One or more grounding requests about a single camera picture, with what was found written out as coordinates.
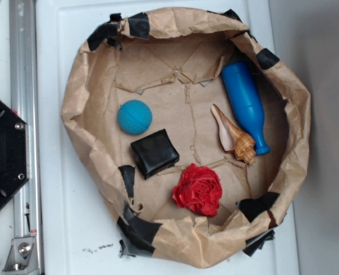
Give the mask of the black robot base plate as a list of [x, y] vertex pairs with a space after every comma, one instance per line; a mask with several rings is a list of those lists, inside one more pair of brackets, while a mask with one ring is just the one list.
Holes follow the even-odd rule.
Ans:
[[0, 211], [29, 179], [27, 124], [0, 101]]

